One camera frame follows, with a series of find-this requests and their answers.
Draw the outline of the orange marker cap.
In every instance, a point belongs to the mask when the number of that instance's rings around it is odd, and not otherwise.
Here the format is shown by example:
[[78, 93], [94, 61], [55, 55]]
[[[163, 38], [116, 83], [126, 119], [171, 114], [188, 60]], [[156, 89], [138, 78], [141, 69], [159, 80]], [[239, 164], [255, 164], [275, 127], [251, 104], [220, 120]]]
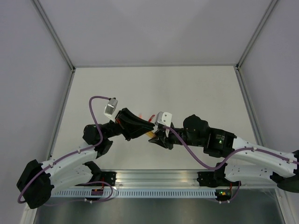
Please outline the orange marker cap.
[[150, 138], [154, 138], [154, 137], [156, 137], [155, 133], [152, 132], [152, 131], [147, 132], [146, 135], [147, 135], [148, 137], [150, 137]]

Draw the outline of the orange marker pen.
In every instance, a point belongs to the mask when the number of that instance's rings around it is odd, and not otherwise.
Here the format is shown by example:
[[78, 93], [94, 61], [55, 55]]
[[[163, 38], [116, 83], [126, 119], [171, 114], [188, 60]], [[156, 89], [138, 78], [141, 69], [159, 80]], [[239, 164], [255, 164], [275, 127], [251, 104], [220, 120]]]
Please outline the orange marker pen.
[[152, 138], [152, 133], [151, 133], [151, 132], [146, 133], [146, 135], [147, 135], [149, 138]]

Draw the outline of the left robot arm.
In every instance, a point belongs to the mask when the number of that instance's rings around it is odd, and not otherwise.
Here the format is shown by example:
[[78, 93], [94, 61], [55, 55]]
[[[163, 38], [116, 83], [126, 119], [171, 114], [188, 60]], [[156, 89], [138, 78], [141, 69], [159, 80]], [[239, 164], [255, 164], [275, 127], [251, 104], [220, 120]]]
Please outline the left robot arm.
[[103, 186], [105, 178], [94, 160], [105, 155], [113, 142], [110, 138], [123, 135], [130, 141], [154, 129], [154, 124], [124, 108], [117, 113], [116, 121], [105, 124], [95, 122], [83, 131], [84, 145], [58, 159], [30, 161], [16, 186], [20, 191], [18, 203], [31, 209], [44, 205], [50, 197], [76, 185]]

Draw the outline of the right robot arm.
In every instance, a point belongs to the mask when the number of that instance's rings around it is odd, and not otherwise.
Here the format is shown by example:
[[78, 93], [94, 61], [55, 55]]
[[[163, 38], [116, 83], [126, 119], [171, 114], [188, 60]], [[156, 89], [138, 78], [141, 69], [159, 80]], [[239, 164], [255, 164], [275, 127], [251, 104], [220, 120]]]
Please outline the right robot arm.
[[[191, 115], [175, 128], [167, 113], [156, 119], [157, 131], [150, 143], [166, 149], [174, 145], [185, 147], [202, 167], [213, 172], [212, 186], [239, 182], [274, 182], [279, 189], [291, 193], [299, 191], [299, 152], [284, 153], [251, 144], [233, 133], [211, 128], [207, 121]], [[223, 158], [212, 167], [205, 164], [192, 150], [201, 147], [211, 157]]]

